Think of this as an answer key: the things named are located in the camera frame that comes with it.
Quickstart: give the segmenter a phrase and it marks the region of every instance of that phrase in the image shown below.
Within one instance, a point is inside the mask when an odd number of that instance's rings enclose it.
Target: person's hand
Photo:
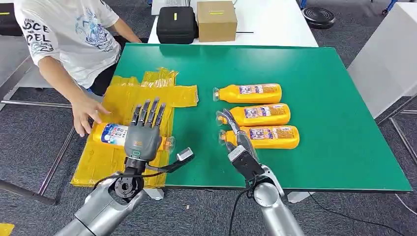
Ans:
[[[89,123],[89,117],[95,122],[101,123],[98,113],[109,114],[101,103],[89,98],[87,95],[74,99],[71,101],[72,114],[74,115],[74,127],[77,133],[84,137],[85,133],[91,132],[91,126]]]

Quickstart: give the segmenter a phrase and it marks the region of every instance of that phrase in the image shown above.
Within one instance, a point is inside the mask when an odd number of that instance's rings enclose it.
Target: metal table leg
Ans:
[[[12,105],[38,106],[38,107],[72,108],[71,104],[48,103],[48,102],[27,102],[27,101],[17,101],[17,100],[3,100],[3,101],[0,101],[0,103],[12,104]]]
[[[405,147],[407,148],[408,152],[410,153],[411,158],[413,159],[413,161],[417,165],[417,154],[414,151],[413,147],[411,146],[410,142],[408,142],[408,139],[405,137],[405,134],[404,134],[403,130],[401,129],[401,127],[398,125],[397,121],[394,118],[389,118],[389,120],[394,125],[395,130],[400,135],[400,138],[403,141],[403,143],[404,143]]]
[[[397,2],[398,0],[391,0],[391,2],[389,3],[389,5],[382,11],[382,14],[384,16],[386,16],[388,14],[389,11],[391,11],[391,9],[394,7],[394,4]]]
[[[307,0],[300,1],[300,9],[304,9],[306,5],[307,5]]]
[[[48,187],[49,183],[51,182],[52,176],[54,176],[55,171],[57,170],[57,167],[62,160],[62,156],[64,155],[65,151],[67,150],[67,148],[69,146],[69,143],[71,142],[71,139],[72,139],[72,136],[74,135],[74,133],[75,133],[75,128],[72,127],[71,130],[69,131],[68,135],[66,136],[66,139],[65,139],[60,151],[58,152],[58,155],[55,158],[51,169],[49,170],[48,174],[46,175],[45,180],[43,181],[42,185],[40,186],[38,194],[40,194],[41,196],[43,196],[43,194],[46,191],[46,188]]]
[[[33,199],[37,202],[46,204],[46,205],[54,205],[55,204],[55,200],[54,199],[50,199],[47,197],[44,197],[42,195],[39,195],[37,193],[34,193],[30,190],[27,190],[25,188],[19,187],[17,185],[11,184],[9,182],[6,182],[4,180],[0,179],[0,189],[4,189],[8,192],[23,196],[23,197],[27,197],[29,199]]]
[[[397,109],[395,109],[393,112],[391,112],[388,116],[386,116],[385,118],[380,120],[377,124],[380,125],[384,121],[386,121],[387,119],[389,119],[391,121],[392,125],[394,126],[395,130],[397,131],[398,135],[400,136],[403,144],[405,145],[408,152],[410,153],[411,158],[413,159],[413,161],[417,165],[417,154],[414,151],[413,147],[411,146],[410,142],[408,141],[407,137],[405,136],[403,130],[400,127],[400,125],[395,120],[395,116],[399,113],[401,113],[401,114],[413,114],[413,115],[417,114],[417,111],[405,110],[405,107],[407,105],[409,105],[411,102],[415,101],[415,100],[417,100],[417,94],[412,96],[411,98],[409,98],[406,102],[404,102],[401,106],[399,106]]]
[[[16,89],[16,85],[18,82],[23,78],[23,76],[29,71],[32,67],[33,63],[30,59],[30,56],[26,57],[26,59],[17,67],[17,69],[12,73],[12,75],[7,78],[3,83],[0,84],[0,104],[12,104],[12,105],[29,105],[29,106],[41,106],[41,107],[58,107],[58,108],[71,108],[70,104],[59,104],[59,103],[45,103],[45,102],[27,102],[27,101],[16,101],[16,100],[8,100],[9,97],[5,97],[9,94],[12,89]],[[71,142],[72,136],[75,133],[75,128],[72,127],[69,131],[57,157],[55,158],[51,169],[49,170],[48,174],[45,177],[38,193],[34,193],[30,190],[25,188],[19,187],[15,184],[6,182],[0,179],[0,189],[4,189],[8,192],[18,194],[20,196],[24,196],[40,203],[44,203],[47,205],[54,205],[56,201],[51,198],[47,198],[43,196],[45,191],[51,182],[52,177],[55,174],[55,171],[58,168],[59,163],[62,160],[62,157],[67,150],[69,143]]]

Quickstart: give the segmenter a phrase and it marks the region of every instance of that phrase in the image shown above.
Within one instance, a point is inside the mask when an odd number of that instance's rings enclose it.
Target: floor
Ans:
[[[140,37],[149,35],[153,17],[145,1],[107,0],[116,13]],[[309,0],[308,6],[325,7],[335,13],[337,23],[329,30],[314,30],[320,46],[335,47],[348,66],[372,32],[383,19],[380,12],[387,0]],[[0,36],[0,44],[14,56],[0,61],[0,76],[12,72],[13,61],[25,56],[23,41]],[[55,90],[37,92],[20,88],[13,99],[44,102],[66,102]],[[59,151],[71,128],[69,110],[5,106],[0,112],[0,177],[19,186],[37,190],[50,163]],[[398,122],[407,131],[417,148],[417,119],[401,115]],[[410,184],[417,188],[417,167],[401,143],[392,125],[387,122],[381,132],[404,170]],[[46,195],[57,198],[57,206],[45,206],[17,195],[0,192],[0,222],[16,225],[12,236],[53,235],[64,227],[83,204],[90,188],[74,187],[69,181],[81,155],[85,138],[74,137],[54,176]],[[165,199],[147,199],[114,232],[115,236],[224,236],[237,191],[167,190]],[[409,213],[392,194],[316,193],[315,199],[324,207],[352,217],[389,225],[404,235],[415,235],[416,216]],[[415,209],[417,194],[401,195]],[[394,236],[388,229],[355,222],[320,209],[311,198],[285,204],[295,215],[308,236]],[[266,235],[259,209],[253,200],[242,198],[237,207],[233,235]]]

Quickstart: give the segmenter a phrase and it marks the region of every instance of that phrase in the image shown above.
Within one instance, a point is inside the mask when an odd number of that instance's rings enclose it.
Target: green tabletop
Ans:
[[[197,107],[177,108],[175,153],[195,158],[167,175],[167,186],[244,187],[218,143],[215,111],[243,104],[212,100],[213,87],[278,83],[300,132],[296,149],[258,149],[284,189],[411,191],[411,187],[333,48],[127,44],[115,75],[141,78],[159,67],[197,85]]]

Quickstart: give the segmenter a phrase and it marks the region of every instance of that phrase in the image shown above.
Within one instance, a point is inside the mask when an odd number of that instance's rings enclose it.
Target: bottle cap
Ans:
[[[220,145],[225,145],[226,144],[226,131],[224,130],[220,130],[219,131],[219,144]]]
[[[217,102],[219,100],[219,89],[213,88],[213,101]]]
[[[168,138],[165,140],[165,143],[163,143],[163,145],[164,145],[163,149],[164,149],[165,151],[169,151],[169,153],[172,153],[172,151],[173,151],[173,150],[174,150],[174,148],[175,148],[175,138],[174,138],[173,136],[168,137]]]
[[[218,126],[221,126],[223,124],[227,124],[227,120],[224,117],[217,116],[216,117],[216,123]]]

